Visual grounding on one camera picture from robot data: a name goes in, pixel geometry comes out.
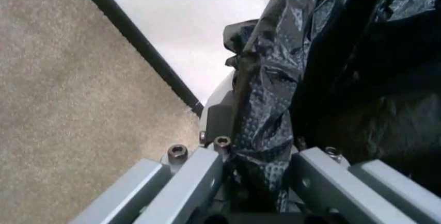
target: beige carpet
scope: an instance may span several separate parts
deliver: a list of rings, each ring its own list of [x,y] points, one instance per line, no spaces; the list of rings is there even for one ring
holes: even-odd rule
[[[91,0],[0,0],[0,223],[64,223],[197,117]]]

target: gray metal bar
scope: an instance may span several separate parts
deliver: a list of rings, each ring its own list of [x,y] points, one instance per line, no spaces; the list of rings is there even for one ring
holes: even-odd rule
[[[186,223],[214,197],[222,169],[217,152],[198,148],[134,223]]]
[[[380,160],[349,168],[369,185],[418,223],[441,223],[441,199]]]
[[[337,209],[349,223],[415,223],[318,148],[293,155],[289,173],[314,212]]]
[[[132,223],[170,177],[167,166],[142,159],[70,223]]]

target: black plastic bag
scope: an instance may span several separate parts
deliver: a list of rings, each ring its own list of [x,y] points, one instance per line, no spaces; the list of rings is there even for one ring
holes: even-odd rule
[[[335,145],[352,163],[383,158],[405,173],[403,160],[441,160],[437,5],[438,0],[270,0],[258,21],[226,27],[225,46],[237,54],[227,60],[237,70],[231,165],[249,191],[251,209],[286,210],[283,177],[294,139]],[[411,28],[415,24],[419,29]],[[386,112],[377,108],[371,115],[378,101]],[[408,109],[400,115],[407,121],[393,118],[391,103]],[[413,136],[402,130],[407,124]],[[384,135],[385,125],[393,137]],[[417,157],[411,152],[416,147]]]

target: white wall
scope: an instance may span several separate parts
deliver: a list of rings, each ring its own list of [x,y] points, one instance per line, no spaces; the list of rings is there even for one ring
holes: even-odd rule
[[[269,0],[115,1],[205,105],[232,70],[224,27],[259,18]]]

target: black baseboard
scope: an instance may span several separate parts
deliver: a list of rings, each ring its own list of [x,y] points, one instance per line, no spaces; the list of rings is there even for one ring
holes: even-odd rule
[[[171,86],[172,90],[198,116],[201,115],[203,105],[184,84],[179,76],[167,64],[164,58],[156,51],[152,44],[142,35],[141,31],[121,10],[114,0],[92,0],[127,40],[139,51],[144,59],[155,69],[161,78]]]

